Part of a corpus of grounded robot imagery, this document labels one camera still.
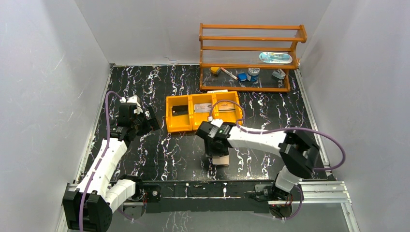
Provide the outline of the beige leather card holder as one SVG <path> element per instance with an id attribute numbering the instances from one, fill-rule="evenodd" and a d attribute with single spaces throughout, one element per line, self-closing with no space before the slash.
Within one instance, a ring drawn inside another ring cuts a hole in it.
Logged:
<path id="1" fill-rule="evenodd" d="M 229 166 L 230 165 L 230 156 L 213 156 L 212 157 L 212 164 L 219 165 L 219 166 Z"/>

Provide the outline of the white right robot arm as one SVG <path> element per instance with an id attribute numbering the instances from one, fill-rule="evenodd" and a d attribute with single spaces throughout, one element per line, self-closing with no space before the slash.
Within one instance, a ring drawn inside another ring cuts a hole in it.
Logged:
<path id="1" fill-rule="evenodd" d="M 209 157 L 224 157 L 231 148 L 249 148 L 280 157 L 284 167 L 272 187 L 256 187 L 259 201 L 285 200 L 302 179 L 311 178 L 320 156 L 319 145 L 306 128 L 283 129 L 276 132 L 241 127 L 232 122 L 204 121 L 196 130 L 203 139 Z"/>

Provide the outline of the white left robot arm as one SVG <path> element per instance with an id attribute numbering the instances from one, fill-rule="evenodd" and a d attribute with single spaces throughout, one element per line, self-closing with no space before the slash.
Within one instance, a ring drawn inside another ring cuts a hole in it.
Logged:
<path id="1" fill-rule="evenodd" d="M 89 171 L 75 189 L 64 193 L 62 205 L 70 230 L 105 232 L 114 212 L 127 200 L 140 201 L 148 195 L 139 177 L 125 174 L 115 183 L 111 178 L 130 143 L 160 128 L 153 108 L 121 103 L 117 119 L 109 121 L 107 128 L 107 138 Z"/>

